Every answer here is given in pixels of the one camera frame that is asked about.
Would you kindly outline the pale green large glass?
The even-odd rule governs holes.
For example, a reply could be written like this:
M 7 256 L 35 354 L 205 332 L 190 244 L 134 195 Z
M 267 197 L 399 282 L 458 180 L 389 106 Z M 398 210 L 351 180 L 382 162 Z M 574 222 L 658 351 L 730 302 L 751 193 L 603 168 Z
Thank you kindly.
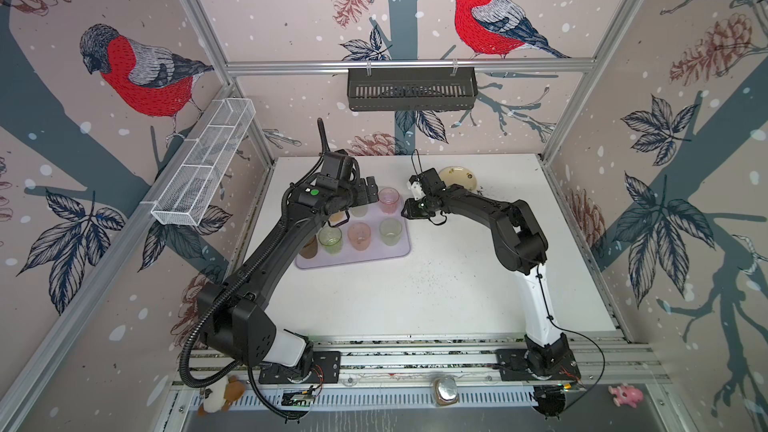
M 365 217 L 366 214 L 368 213 L 368 206 L 361 205 L 361 206 L 352 207 L 350 209 L 350 213 L 357 218 Z

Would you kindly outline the pink glass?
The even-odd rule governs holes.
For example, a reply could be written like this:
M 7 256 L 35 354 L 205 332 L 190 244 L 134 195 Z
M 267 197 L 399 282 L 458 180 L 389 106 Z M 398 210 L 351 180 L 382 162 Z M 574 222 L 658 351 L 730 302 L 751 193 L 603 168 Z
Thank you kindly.
M 378 205 L 384 214 L 395 214 L 399 210 L 400 194 L 392 187 L 384 187 L 378 191 Z
M 357 251 L 365 251 L 370 247 L 372 231 L 364 222 L 355 222 L 350 225 L 347 236 L 351 246 Z

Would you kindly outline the bright green glass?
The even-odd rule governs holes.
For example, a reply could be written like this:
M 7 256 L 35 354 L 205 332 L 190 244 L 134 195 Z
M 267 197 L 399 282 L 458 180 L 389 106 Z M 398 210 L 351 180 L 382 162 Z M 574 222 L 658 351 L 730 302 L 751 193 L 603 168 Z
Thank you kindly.
M 330 255 L 339 253 L 343 248 L 343 232 L 339 228 L 323 227 L 317 238 L 320 245 Z

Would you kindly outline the amber yellow glass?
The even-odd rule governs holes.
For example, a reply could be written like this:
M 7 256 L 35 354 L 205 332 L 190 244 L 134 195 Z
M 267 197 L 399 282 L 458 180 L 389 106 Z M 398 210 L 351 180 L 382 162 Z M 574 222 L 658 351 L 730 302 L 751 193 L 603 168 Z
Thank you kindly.
M 335 226 L 338 223 L 344 222 L 347 219 L 347 213 L 345 211 L 339 211 L 337 213 L 332 214 L 329 217 L 329 224 L 331 226 Z

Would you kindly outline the pink glass front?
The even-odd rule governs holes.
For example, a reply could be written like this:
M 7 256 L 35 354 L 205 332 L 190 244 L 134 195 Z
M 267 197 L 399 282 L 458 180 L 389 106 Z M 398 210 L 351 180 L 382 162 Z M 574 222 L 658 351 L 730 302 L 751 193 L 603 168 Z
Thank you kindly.
M 392 187 L 384 187 L 378 191 L 378 205 L 384 214 L 395 214 L 399 210 L 400 194 Z

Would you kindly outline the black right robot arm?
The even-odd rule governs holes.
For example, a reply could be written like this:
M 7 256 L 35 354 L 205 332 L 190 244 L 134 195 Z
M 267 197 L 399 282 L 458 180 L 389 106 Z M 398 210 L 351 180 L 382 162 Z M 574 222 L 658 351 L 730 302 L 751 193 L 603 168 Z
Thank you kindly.
M 515 272 L 525 316 L 525 359 L 529 373 L 551 377 L 570 352 L 567 336 L 554 324 L 546 281 L 548 241 L 527 202 L 498 201 L 469 191 L 459 184 L 445 185 L 427 176 L 409 178 L 412 197 L 401 216 L 408 220 L 432 220 L 454 214 L 488 228 L 500 264 Z

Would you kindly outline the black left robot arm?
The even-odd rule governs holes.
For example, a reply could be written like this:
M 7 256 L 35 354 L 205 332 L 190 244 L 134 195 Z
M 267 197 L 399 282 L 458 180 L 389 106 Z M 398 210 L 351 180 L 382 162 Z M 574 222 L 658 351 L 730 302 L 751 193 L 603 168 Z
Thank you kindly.
M 372 176 L 336 188 L 318 175 L 291 185 L 281 198 L 280 218 L 255 252 L 223 284 L 208 285 L 197 296 L 199 319 L 185 348 L 202 343 L 237 365 L 274 363 L 305 373 L 309 340 L 278 329 L 266 308 L 288 267 L 331 215 L 377 200 Z

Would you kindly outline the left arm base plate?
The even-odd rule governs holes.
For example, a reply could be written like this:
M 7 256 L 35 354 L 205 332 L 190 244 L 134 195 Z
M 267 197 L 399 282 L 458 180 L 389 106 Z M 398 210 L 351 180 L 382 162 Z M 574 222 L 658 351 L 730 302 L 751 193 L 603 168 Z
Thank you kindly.
M 278 363 L 260 366 L 260 385 L 336 384 L 339 380 L 341 353 L 339 351 L 313 351 L 305 354 L 295 367 Z

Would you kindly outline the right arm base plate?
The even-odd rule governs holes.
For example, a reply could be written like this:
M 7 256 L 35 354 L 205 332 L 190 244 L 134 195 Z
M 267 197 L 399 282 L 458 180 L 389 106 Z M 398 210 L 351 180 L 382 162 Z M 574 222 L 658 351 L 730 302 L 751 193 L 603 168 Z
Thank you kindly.
M 494 368 L 504 382 L 556 381 L 576 382 L 581 380 L 572 350 L 547 357 L 523 348 L 497 349 Z

